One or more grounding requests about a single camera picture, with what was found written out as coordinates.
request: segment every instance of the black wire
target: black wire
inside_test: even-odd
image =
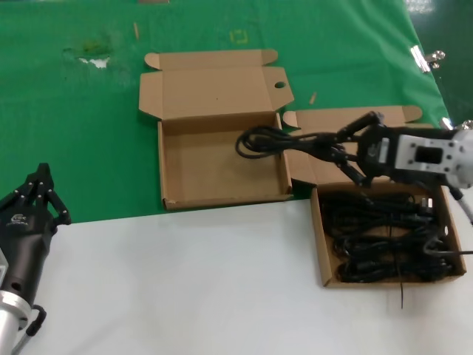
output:
[[[356,161],[356,155],[348,154],[337,142],[336,133],[310,133],[292,136],[272,126],[258,126],[243,132],[236,140],[235,150],[244,158],[260,159],[281,154],[286,149],[299,150],[313,157],[329,161]],[[242,147],[251,153],[243,152]]]
[[[36,333],[38,333],[47,315],[44,308],[42,308],[40,305],[34,305],[33,309],[38,311],[38,315],[36,316],[36,319],[31,322],[31,324],[28,326],[27,330],[25,331],[26,335],[29,337],[34,337]]]
[[[322,196],[321,212],[325,232],[333,239],[333,250],[344,262],[338,278],[346,283],[373,283],[390,277],[423,281],[441,280],[454,270],[451,253],[440,233],[434,211],[416,203],[410,194],[390,194],[368,198],[360,194],[335,192]],[[387,227],[387,236],[369,234]],[[405,229],[400,237],[392,229]]]

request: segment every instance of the logo on robotic hand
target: logo on robotic hand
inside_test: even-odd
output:
[[[14,214],[11,219],[11,222],[8,223],[7,226],[18,225],[18,224],[27,226],[28,225],[27,218],[22,214]]]

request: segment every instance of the white table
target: white table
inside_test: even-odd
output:
[[[400,298],[322,288],[308,201],[81,223],[53,239],[36,298],[48,317],[23,354],[472,352],[473,272]]]

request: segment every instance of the cardboard box lid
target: cardboard box lid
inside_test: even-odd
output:
[[[140,110],[162,120],[273,112],[293,99],[275,50],[149,53]]]
[[[387,126],[404,126],[406,122],[419,119],[422,110],[416,106],[378,106],[356,107],[346,109],[310,109],[286,112],[283,121],[288,125],[300,128],[294,135],[306,135],[314,132],[337,132],[369,111],[384,115]],[[350,154],[356,153],[356,143],[345,143]],[[287,151],[290,176],[293,180],[321,185],[326,183],[345,183],[351,180],[338,169],[334,163],[328,163],[296,150]]]

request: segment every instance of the open cardboard box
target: open cardboard box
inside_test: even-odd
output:
[[[160,71],[141,75],[140,110],[160,120],[161,196],[167,209],[287,200],[286,154],[242,159],[238,136],[280,127],[277,109],[293,100],[283,68],[264,67],[274,50],[146,55]]]
[[[294,135],[304,135],[312,132],[336,132],[369,111],[377,111],[384,114],[384,123],[387,126],[403,126],[422,116],[422,111],[416,106],[382,106],[286,112],[283,119],[287,125],[300,128],[293,133]],[[355,143],[346,143],[345,146],[350,154],[355,154]],[[342,283],[337,279],[336,270],[342,261],[333,253],[332,239],[324,232],[321,207],[319,204],[319,198],[327,193],[363,191],[366,195],[379,195],[383,193],[409,192],[415,196],[416,200],[420,200],[422,197],[430,197],[434,200],[434,207],[440,218],[441,225],[446,226],[448,229],[447,238],[451,250],[461,250],[457,229],[455,228],[455,223],[450,213],[449,202],[442,188],[433,191],[432,195],[429,195],[428,192],[418,187],[390,183],[387,177],[380,177],[373,181],[371,189],[361,189],[355,186],[333,163],[317,160],[305,153],[297,151],[287,151],[287,158],[289,160],[291,177],[294,180],[316,186],[312,193],[311,206],[313,226],[316,235],[317,255],[319,257],[321,279],[324,286],[399,286],[398,278],[375,284]],[[466,273],[463,257],[454,257],[452,262],[455,265],[455,273],[451,277],[443,279],[443,282],[455,280]],[[417,280],[403,280],[403,284],[425,285],[427,283],[420,283]]]

